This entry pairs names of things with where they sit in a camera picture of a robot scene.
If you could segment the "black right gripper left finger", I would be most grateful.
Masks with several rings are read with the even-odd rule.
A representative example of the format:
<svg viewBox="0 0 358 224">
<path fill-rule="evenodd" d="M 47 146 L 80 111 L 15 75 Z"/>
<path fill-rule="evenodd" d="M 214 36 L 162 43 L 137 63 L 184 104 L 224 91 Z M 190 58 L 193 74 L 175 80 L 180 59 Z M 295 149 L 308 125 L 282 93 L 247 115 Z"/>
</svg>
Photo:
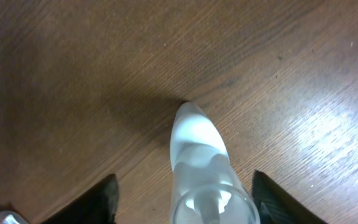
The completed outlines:
<svg viewBox="0 0 358 224">
<path fill-rule="evenodd" d="M 116 224 L 118 202 L 118 181 L 109 174 L 42 224 Z"/>
</svg>

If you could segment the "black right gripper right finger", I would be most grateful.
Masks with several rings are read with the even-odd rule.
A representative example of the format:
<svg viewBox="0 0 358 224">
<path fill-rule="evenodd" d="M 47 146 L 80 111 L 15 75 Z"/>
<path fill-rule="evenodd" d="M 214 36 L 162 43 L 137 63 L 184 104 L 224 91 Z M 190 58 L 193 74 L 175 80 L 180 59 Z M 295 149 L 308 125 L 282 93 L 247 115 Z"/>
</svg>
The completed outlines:
<svg viewBox="0 0 358 224">
<path fill-rule="evenodd" d="M 252 179 L 252 197 L 261 224 L 326 224 L 259 170 Z"/>
</svg>

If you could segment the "white calamine lotion bottle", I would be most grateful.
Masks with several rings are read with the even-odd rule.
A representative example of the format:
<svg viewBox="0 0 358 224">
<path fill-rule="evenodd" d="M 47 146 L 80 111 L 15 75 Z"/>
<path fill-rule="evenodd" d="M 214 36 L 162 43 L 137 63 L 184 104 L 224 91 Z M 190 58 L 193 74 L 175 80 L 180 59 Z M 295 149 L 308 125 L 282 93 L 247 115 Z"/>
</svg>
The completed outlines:
<svg viewBox="0 0 358 224">
<path fill-rule="evenodd" d="M 176 113 L 170 162 L 170 223 L 260 223 L 255 203 L 232 168 L 219 131 L 194 103 L 182 104 Z"/>
</svg>

